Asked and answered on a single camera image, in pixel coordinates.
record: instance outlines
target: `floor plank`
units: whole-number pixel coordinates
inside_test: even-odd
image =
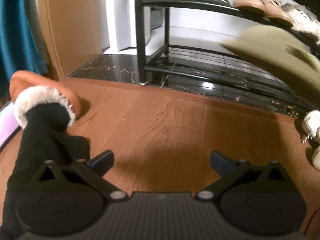
[[[310,165],[310,145],[300,142],[293,118],[168,89],[76,78],[63,83],[86,106],[68,132],[90,140],[91,157],[112,149],[115,165],[105,179],[129,193],[195,193],[219,178],[209,155],[220,150],[256,165],[280,160],[308,205],[302,231],[320,207],[320,171]],[[0,210],[20,138],[21,132],[0,153]]]

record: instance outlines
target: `orange slipper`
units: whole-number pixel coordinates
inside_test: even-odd
[[[22,128],[27,126],[25,113],[40,104],[59,103],[69,115],[69,126],[80,116],[79,96],[61,83],[26,70],[15,72],[10,81],[10,96],[14,102],[14,115]]]

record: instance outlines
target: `blue cloth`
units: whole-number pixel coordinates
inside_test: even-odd
[[[17,70],[47,73],[25,10],[24,0],[0,0],[0,97]]]

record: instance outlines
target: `black pants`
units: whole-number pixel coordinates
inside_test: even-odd
[[[68,112],[57,103],[39,105],[26,113],[28,125],[23,131],[18,158],[8,180],[4,200],[0,239],[16,239],[24,229],[15,214],[21,192],[45,160],[68,165],[73,160],[89,159],[90,147],[86,138],[65,133],[70,121]]]

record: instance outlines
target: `white appliance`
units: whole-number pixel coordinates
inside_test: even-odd
[[[135,0],[106,0],[111,51],[136,47]],[[145,44],[150,39],[150,7],[144,8]]]

